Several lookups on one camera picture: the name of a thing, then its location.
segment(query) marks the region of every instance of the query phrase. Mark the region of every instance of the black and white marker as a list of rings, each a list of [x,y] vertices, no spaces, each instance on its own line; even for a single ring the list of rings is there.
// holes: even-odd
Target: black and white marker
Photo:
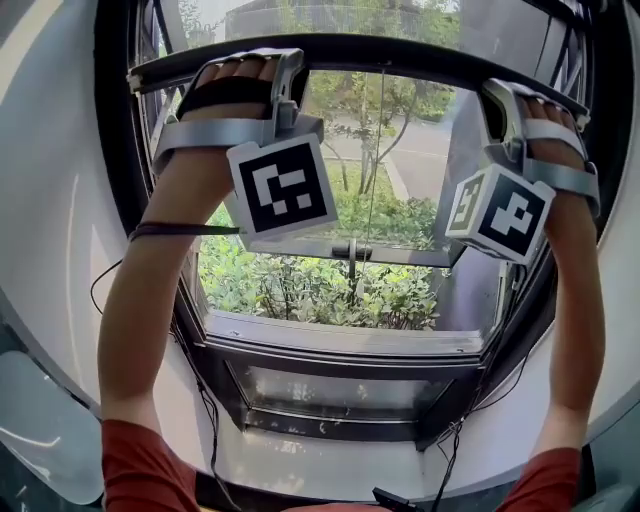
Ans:
[[[492,164],[456,188],[446,236],[491,257],[527,264],[555,191]]]
[[[338,219],[315,134],[260,148],[246,143],[227,151],[235,193],[225,205],[241,226],[245,247],[263,239],[334,223]]]

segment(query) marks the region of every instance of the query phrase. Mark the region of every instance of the wrist strap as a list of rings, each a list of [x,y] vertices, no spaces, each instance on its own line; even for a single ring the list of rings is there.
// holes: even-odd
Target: wrist strap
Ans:
[[[228,236],[237,235],[240,228],[231,228],[227,226],[206,226],[203,224],[173,224],[170,222],[142,222],[129,235],[129,242],[133,242],[141,236],[172,236],[172,235],[191,235],[191,236]]]
[[[227,76],[207,82],[189,91],[178,107],[177,117],[202,107],[229,103],[264,103],[271,105],[271,82],[246,76]],[[271,110],[266,109],[266,119]]]

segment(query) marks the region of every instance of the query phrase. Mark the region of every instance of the red shirt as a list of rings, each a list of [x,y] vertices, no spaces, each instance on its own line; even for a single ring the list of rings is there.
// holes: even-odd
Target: red shirt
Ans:
[[[157,433],[133,423],[102,423],[102,471],[108,512],[200,512],[196,473]],[[580,471],[580,452],[559,448],[526,465],[499,512],[570,510]],[[371,512],[369,505],[330,504],[296,512]]]

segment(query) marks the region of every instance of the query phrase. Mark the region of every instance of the hand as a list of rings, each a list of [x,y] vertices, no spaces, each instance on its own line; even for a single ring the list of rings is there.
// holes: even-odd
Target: hand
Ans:
[[[575,131],[569,114],[561,112],[555,105],[542,104],[537,99],[521,100],[522,111],[528,118],[547,119]],[[529,142],[533,157],[552,164],[565,165],[584,171],[584,160],[568,144],[559,140],[532,140]],[[569,192],[557,191],[545,226],[547,237],[558,255],[576,249],[585,243],[595,246],[596,231],[584,197]]]
[[[277,60],[249,59],[206,68],[196,87],[227,76],[246,76],[272,81]],[[214,105],[187,112],[181,121],[220,118],[259,119],[266,105],[236,103]],[[233,190],[226,150],[194,148],[176,150],[154,190],[144,221],[205,223],[220,202]]]

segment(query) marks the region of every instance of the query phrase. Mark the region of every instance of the window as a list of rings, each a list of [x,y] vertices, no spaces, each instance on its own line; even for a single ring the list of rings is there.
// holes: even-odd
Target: window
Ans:
[[[171,2],[177,2],[189,48],[273,34],[357,33],[453,48],[531,74],[548,20],[535,7],[510,0]]]
[[[513,268],[444,237],[455,186],[481,151],[478,75],[535,87],[534,77],[583,98],[584,41],[567,10],[511,0],[145,5],[163,57],[138,54],[130,72],[144,179],[190,77],[246,49],[241,38],[267,36],[255,45],[307,55],[302,108],[325,120],[338,205],[336,226],[252,251],[234,237],[194,245],[177,334],[198,371],[240,429],[428,443],[467,407],[540,268],[523,285]],[[376,37],[365,48],[352,34]],[[210,223],[231,220],[221,207]]]
[[[236,375],[252,409],[370,421],[413,421],[448,384],[319,377],[256,366],[236,368]]]

